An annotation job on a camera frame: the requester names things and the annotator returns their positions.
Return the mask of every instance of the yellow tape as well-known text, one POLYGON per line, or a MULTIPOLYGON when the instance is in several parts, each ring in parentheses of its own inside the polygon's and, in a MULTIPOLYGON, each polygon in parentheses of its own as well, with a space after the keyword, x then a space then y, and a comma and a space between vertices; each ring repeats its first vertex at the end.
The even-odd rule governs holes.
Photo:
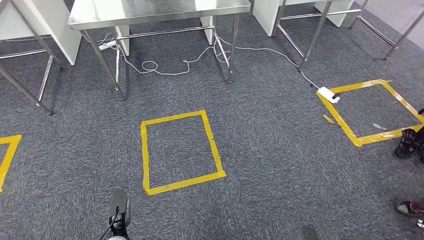
MULTIPOLYGON (((418 111, 414 107, 412 107, 403 97, 401 97, 389 85, 389 81, 377 79, 377 80, 354 83, 354 84, 350 84, 350 85, 346 85, 346 86, 339 86, 339 87, 332 88, 330 90, 333 93, 336 94, 336 93, 347 92, 347 91, 352 91, 352 90, 356 90, 356 89, 367 88, 367 87, 371 87, 371 86, 374 86, 374 85, 382 85, 406 109, 408 109, 421 123, 424 124, 424 117, 419 115, 418 111)), ((343 131, 346 133, 347 137, 357 147, 361 147, 364 144, 371 144, 371 143, 375 143, 375 142, 380 142, 380 141, 384 141, 384 140, 398 138, 398 137, 402 136, 402 131, 405 130, 405 129, 414 129, 415 131, 418 131, 419 129, 421 129, 424 126, 423 124, 420 124, 420 125, 415 125, 415 126, 403 127, 403 128, 392 130, 392 131, 381 132, 381 133, 377 133, 377 134, 373 134, 373 135, 357 137, 357 136, 355 136, 355 134, 353 133, 351 128, 343 120, 343 118, 340 116, 339 112, 337 112, 337 110, 334 108, 334 106, 327 99, 325 99, 323 96, 321 96, 318 92, 316 94, 318 95, 319 99, 321 99, 322 103, 327 107, 328 111, 331 113, 333 118, 341 126, 341 129, 343 129, 343 131)))
POLYGON ((210 181, 210 180, 219 179, 219 178, 222 178, 222 177, 225 177, 225 176, 226 176, 225 172, 218 171, 218 172, 214 172, 214 173, 204 175, 204 176, 198 176, 198 177, 194 177, 194 178, 191 178, 191 179, 178 181, 178 182, 174 182, 174 183, 171 183, 171 184, 166 184, 166 185, 163 185, 163 186, 149 188, 148 190, 146 190, 146 192, 149 195, 161 194, 161 193, 168 192, 168 191, 171 191, 171 190, 180 189, 180 188, 184 188, 184 187, 195 185, 195 184, 201 184, 201 183, 204 183, 204 182, 207 182, 207 181, 210 181))
POLYGON ((333 121, 329 116, 327 116, 327 115, 324 114, 323 117, 325 118, 325 120, 327 120, 328 123, 335 124, 335 125, 339 125, 340 126, 340 124, 338 124, 337 122, 333 121))
POLYGON ((215 144, 214 135, 212 134, 211 126, 209 125, 208 116, 206 115, 205 110, 193 111, 183 114, 177 114, 172 116, 160 117, 156 119, 142 121, 140 124, 140 133, 141 133, 141 150, 142 150, 142 165, 143 165, 143 188, 148 195, 155 195, 164 193, 167 191, 184 188, 187 186, 204 183, 207 181, 211 181, 214 179, 222 178, 226 176, 226 173, 223 170, 223 166, 221 163, 220 154, 218 153, 217 146, 215 144), (147 125, 158 124, 163 122, 168 122, 172 120, 178 120, 188 117, 201 116, 203 121, 204 130, 206 132, 207 139, 209 141, 210 149, 212 151, 213 160, 216 165, 217 172, 207 174, 204 176, 198 176, 191 179, 178 181, 174 183, 170 183, 163 186, 157 186, 154 188, 150 188, 150 177, 149 177, 149 151, 147 145, 147 125))
POLYGON ((9 144, 6 154, 0 165, 0 193, 2 192, 2 186, 5 181, 6 174, 8 173, 9 166, 11 165, 12 158, 15 154, 18 143, 21 140, 22 135, 14 135, 7 137, 0 137, 0 144, 9 144))

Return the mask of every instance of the white cable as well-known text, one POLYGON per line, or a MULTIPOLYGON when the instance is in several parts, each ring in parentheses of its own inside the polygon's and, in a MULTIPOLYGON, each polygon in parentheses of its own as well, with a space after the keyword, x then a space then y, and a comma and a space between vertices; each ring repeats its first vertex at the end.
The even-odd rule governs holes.
POLYGON ((157 74, 159 74, 159 75, 165 75, 165 76, 178 76, 178 75, 182 75, 182 74, 186 74, 186 73, 189 73, 190 72, 190 64, 191 63, 195 63, 195 62, 197 62, 197 61, 199 61, 200 60, 200 58, 203 56, 203 54, 205 54, 206 53, 206 51, 208 50, 208 49, 213 49, 213 52, 214 52, 214 54, 215 54, 215 57, 216 57, 216 59, 218 60, 218 61, 220 61, 221 63, 225 63, 225 61, 223 61, 223 60, 221 60, 221 59, 219 59, 218 57, 219 56, 221 56, 222 55, 222 53, 219 53, 219 54, 217 54, 217 51, 216 51, 216 44, 217 44, 217 40, 215 40, 215 42, 213 43, 213 46, 208 46, 200 55, 199 55, 199 57, 197 58, 197 59, 195 59, 195 60, 192 60, 192 61, 187 61, 187 60, 182 60, 182 62, 183 63, 186 63, 187 64, 187 71, 183 71, 183 72, 178 72, 178 73, 163 73, 163 72, 160 72, 160 71, 158 71, 157 69, 159 68, 159 65, 156 63, 156 62, 154 62, 154 61, 144 61, 142 64, 141 64, 141 67, 143 68, 143 70, 146 70, 146 71, 140 71, 138 68, 136 68, 130 61, 128 61, 127 60, 127 57, 125 56, 125 54, 123 54, 123 59, 125 60, 125 62, 127 63, 127 64, 129 64, 134 70, 136 70, 139 74, 148 74, 148 73, 151 73, 151 72, 155 72, 155 73, 157 73, 157 74), (147 64, 147 63, 152 63, 152 64, 154 64, 154 68, 147 68, 147 67, 145 67, 145 64, 147 64))
MULTIPOLYGON (((99 41, 96 41, 96 43, 97 43, 97 45, 102 45, 104 42, 106 42, 106 41, 112 41, 112 40, 114 40, 114 38, 112 37, 112 38, 109 38, 109 39, 107 39, 108 38, 108 36, 109 35, 111 35, 112 33, 111 32, 109 32, 108 34, 106 34, 106 36, 104 36, 104 38, 103 38, 103 40, 99 40, 99 41)), ((84 35, 84 34, 82 34, 82 37, 90 44, 91 43, 91 41, 89 41, 89 39, 84 35)))
MULTIPOLYGON (((123 54, 123 59, 125 60, 125 62, 127 63, 127 64, 129 64, 134 70, 136 70, 139 74, 148 74, 148 73, 151 73, 151 72, 155 72, 155 73, 157 73, 157 74, 159 74, 159 75, 167 75, 167 76, 177 76, 177 75, 182 75, 182 74, 186 74, 186 73, 189 73, 190 72, 190 64, 191 63, 195 63, 195 62, 197 62, 197 61, 199 61, 200 60, 200 58, 203 56, 203 54, 205 54, 205 52, 208 50, 208 49, 213 49, 213 53, 214 53, 214 55, 215 55, 215 58, 219 61, 219 62, 221 62, 221 63, 225 63, 225 61, 224 60, 221 60, 221 59, 219 59, 219 56, 221 56, 222 55, 222 53, 217 53, 217 48, 216 48, 216 44, 217 44, 217 41, 218 41, 218 39, 219 40, 221 40, 222 42, 224 42, 225 44, 227 44, 227 45, 232 45, 231 43, 228 43, 228 42, 226 42, 225 40, 223 40, 222 38, 220 38, 220 37, 218 37, 216 40, 215 40, 215 42, 213 43, 213 46, 208 46, 200 55, 199 55, 199 57, 196 59, 196 60, 192 60, 192 61, 187 61, 187 60, 182 60, 182 62, 183 63, 186 63, 187 64, 187 71, 183 71, 183 72, 179 72, 179 73, 163 73, 163 72, 159 72, 159 71, 157 71, 157 69, 159 68, 159 65, 156 63, 156 62, 154 62, 154 61, 151 61, 151 60, 148 60, 148 61, 144 61, 142 64, 141 64, 141 67, 143 68, 143 70, 146 70, 146 71, 140 71, 138 68, 136 68, 131 62, 129 62, 128 60, 127 60, 127 57, 125 56, 125 54, 123 54), (154 64, 154 68, 146 68, 145 67, 145 64, 147 64, 147 63, 152 63, 152 64, 154 64)), ((251 47, 235 47, 236 49, 241 49, 241 50, 254 50, 254 51, 264 51, 264 50, 268 50, 268 51, 271 51, 271 52, 274 52, 274 53, 276 53, 276 54, 279 54, 279 55, 281 55, 281 56, 283 56, 283 57, 285 57, 293 66, 295 66, 296 68, 299 68, 299 66, 296 64, 296 63, 294 63, 292 60, 290 60, 290 58, 287 56, 287 55, 285 55, 285 54, 283 54, 283 53, 281 53, 281 52, 278 52, 278 51, 276 51, 276 50, 273 50, 273 49, 270 49, 270 48, 251 48, 251 47)), ((310 84, 312 84, 314 87, 316 87, 317 89, 319 89, 319 87, 315 84, 315 83, 313 83, 311 80, 309 80, 309 78, 307 78, 306 76, 305 76, 305 74, 304 74, 304 72, 303 71, 300 71, 300 73, 302 74, 302 76, 310 83, 310 84)))

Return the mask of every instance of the sandal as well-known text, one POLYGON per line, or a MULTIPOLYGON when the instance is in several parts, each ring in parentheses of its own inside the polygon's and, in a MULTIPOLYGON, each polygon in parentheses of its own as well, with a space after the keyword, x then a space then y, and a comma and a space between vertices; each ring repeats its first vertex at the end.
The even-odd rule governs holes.
POLYGON ((406 215, 408 217, 423 217, 424 212, 415 212, 411 208, 411 204, 413 201, 403 201, 401 203, 398 203, 394 206, 396 211, 398 211, 400 214, 406 215))

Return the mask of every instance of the black cable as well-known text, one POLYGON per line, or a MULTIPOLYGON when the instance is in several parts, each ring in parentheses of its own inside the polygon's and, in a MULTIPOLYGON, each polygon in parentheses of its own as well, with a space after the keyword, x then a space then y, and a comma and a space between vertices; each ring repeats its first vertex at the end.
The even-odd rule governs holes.
POLYGON ((116 213, 115 216, 112 219, 112 222, 110 223, 109 227, 106 229, 106 231, 103 233, 103 235, 100 237, 100 240, 103 239, 103 237, 109 232, 109 229, 111 229, 112 225, 115 223, 115 220, 117 219, 119 213, 119 207, 116 207, 116 213))

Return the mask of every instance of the metal table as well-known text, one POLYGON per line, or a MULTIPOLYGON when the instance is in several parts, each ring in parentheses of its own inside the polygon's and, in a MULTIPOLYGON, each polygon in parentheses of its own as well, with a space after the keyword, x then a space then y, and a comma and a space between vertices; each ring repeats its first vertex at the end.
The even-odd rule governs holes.
POLYGON ((297 51, 297 53, 302 57, 302 62, 299 66, 299 71, 302 72, 304 70, 304 66, 306 62, 309 59, 309 56, 311 55, 312 50, 314 49, 315 43, 317 42, 318 36, 321 33, 321 29, 323 28, 324 22, 326 21, 327 16, 333 16, 333 15, 345 15, 345 14, 351 14, 351 13, 360 13, 362 9, 348 9, 348 10, 341 10, 341 11, 330 11, 331 6, 334 2, 342 2, 341 0, 323 0, 325 3, 325 7, 322 10, 322 13, 313 13, 313 14, 303 14, 303 15, 295 15, 295 16, 284 16, 283 13, 286 8, 288 0, 282 0, 282 5, 278 11, 277 18, 275 20, 274 28, 272 31, 272 35, 276 35, 277 29, 279 29, 284 37, 290 42, 290 44, 294 47, 294 49, 297 51), (318 26, 316 27, 315 33, 312 36, 312 39, 309 43, 309 46, 306 50, 306 53, 304 53, 300 47, 292 40, 292 38, 289 36, 287 31, 281 26, 280 22, 284 20, 292 20, 292 19, 304 19, 304 18, 313 18, 313 17, 320 17, 318 26))
MULTIPOLYGON (((365 0, 365 2, 360 7, 361 10, 365 8, 365 5, 367 5, 369 0, 365 0)), ((424 9, 422 10, 421 14, 415 19, 415 21, 412 23, 412 25, 406 30, 405 34, 403 34, 399 40, 395 43, 390 38, 388 38, 386 35, 384 35, 381 31, 379 31, 376 27, 374 27, 370 22, 368 22, 365 18, 361 16, 361 12, 359 12, 356 15, 355 20, 353 21, 352 25, 350 26, 350 29, 352 29, 356 23, 357 20, 360 20, 367 26, 369 29, 371 29, 374 33, 376 33, 381 39, 383 39, 386 43, 388 43, 390 46, 392 46, 391 50, 387 53, 387 55, 384 57, 384 60, 387 60, 390 58, 390 56, 393 54, 395 50, 399 48, 399 45, 402 44, 402 42, 408 37, 408 35, 414 30, 414 28, 418 25, 418 23, 424 19, 424 9)))
POLYGON ((249 12, 251 4, 248 0, 75 0, 70 12, 68 24, 73 30, 84 30, 87 38, 103 65, 114 90, 122 100, 124 94, 119 86, 119 63, 121 40, 182 33, 199 30, 212 30, 213 37, 222 51, 228 67, 228 82, 232 81, 235 59, 236 40, 239 29, 240 13, 249 12), (234 15, 231 57, 228 58, 217 35, 216 16, 234 15), (149 22, 190 19, 212 16, 212 25, 196 26, 171 31, 158 31, 118 36, 114 27, 149 22), (90 34, 91 29, 111 28, 116 41, 116 73, 115 76, 106 63, 102 52, 90 34))
POLYGON ((30 22, 25 18, 25 16, 22 14, 22 12, 19 10, 19 8, 16 7, 13 0, 0 0, 0 14, 2 14, 3 10, 6 8, 8 4, 11 4, 11 6, 18 12, 20 17, 22 18, 23 22, 26 24, 26 26, 29 28, 29 30, 32 32, 34 37, 37 39, 38 43, 41 45, 41 49, 31 50, 31 51, 25 51, 25 52, 19 52, 19 53, 13 53, 8 55, 0 55, 0 60, 2 59, 10 59, 15 57, 22 57, 22 56, 28 56, 33 54, 40 54, 40 53, 48 53, 49 58, 47 62, 47 67, 45 68, 44 77, 41 81, 41 87, 38 92, 38 96, 35 97, 30 91, 28 91, 18 80, 16 80, 6 69, 0 64, 0 74, 3 75, 6 80, 8 80, 11 84, 13 84, 18 90, 20 90, 25 96, 31 100, 31 102, 35 103, 38 107, 41 107, 41 109, 48 115, 52 115, 53 112, 48 109, 43 103, 42 98, 44 94, 44 89, 46 88, 47 79, 49 77, 50 68, 52 67, 53 60, 55 60, 59 67, 61 68, 61 63, 58 60, 58 58, 53 54, 53 52, 50 50, 50 48, 47 46, 47 44, 44 42, 44 40, 38 35, 38 33, 34 30, 33 26, 31 26, 30 22))

